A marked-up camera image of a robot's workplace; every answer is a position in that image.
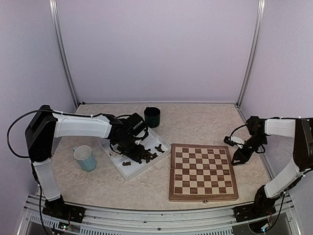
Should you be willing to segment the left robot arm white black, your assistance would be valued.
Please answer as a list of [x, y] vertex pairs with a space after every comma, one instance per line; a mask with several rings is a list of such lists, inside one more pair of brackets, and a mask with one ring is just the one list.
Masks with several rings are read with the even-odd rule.
[[149, 135], [148, 125], [138, 114], [116, 117], [99, 113], [83, 115], [55, 111], [43, 105], [33, 112], [34, 117], [26, 128], [28, 156], [48, 207], [57, 217], [68, 214], [67, 204], [55, 180], [52, 168], [52, 147], [55, 139], [63, 137], [92, 137], [106, 139], [117, 152], [139, 163], [145, 147], [139, 143]]

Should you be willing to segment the wooden chess board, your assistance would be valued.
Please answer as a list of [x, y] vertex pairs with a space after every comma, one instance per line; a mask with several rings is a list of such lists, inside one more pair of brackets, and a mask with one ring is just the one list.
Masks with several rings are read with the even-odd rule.
[[173, 143], [169, 200], [236, 201], [236, 177], [227, 146]]

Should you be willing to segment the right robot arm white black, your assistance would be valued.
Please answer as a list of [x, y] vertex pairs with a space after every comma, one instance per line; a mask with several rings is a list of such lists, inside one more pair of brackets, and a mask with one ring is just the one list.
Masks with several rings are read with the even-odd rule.
[[238, 146], [232, 165], [247, 163], [253, 153], [268, 143], [268, 138], [274, 140], [266, 156], [276, 158], [270, 161], [275, 177], [258, 189], [250, 206], [250, 213], [254, 217], [261, 217], [284, 192], [293, 188], [313, 169], [313, 119], [251, 116], [243, 126], [250, 134], [248, 140], [233, 135], [224, 139], [225, 143]]

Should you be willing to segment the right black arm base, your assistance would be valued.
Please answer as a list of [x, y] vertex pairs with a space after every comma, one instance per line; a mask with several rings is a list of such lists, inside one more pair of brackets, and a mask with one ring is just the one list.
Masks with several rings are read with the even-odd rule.
[[265, 193], [265, 186], [261, 186], [255, 194], [253, 203], [233, 208], [236, 222], [248, 221], [276, 213], [275, 203], [279, 198], [280, 195], [268, 198]]

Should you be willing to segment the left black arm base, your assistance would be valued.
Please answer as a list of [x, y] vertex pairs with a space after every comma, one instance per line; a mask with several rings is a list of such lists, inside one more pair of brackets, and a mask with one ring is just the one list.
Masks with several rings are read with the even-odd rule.
[[56, 200], [45, 200], [43, 214], [69, 222], [82, 223], [85, 210], [84, 207], [65, 203], [62, 195], [60, 195]]

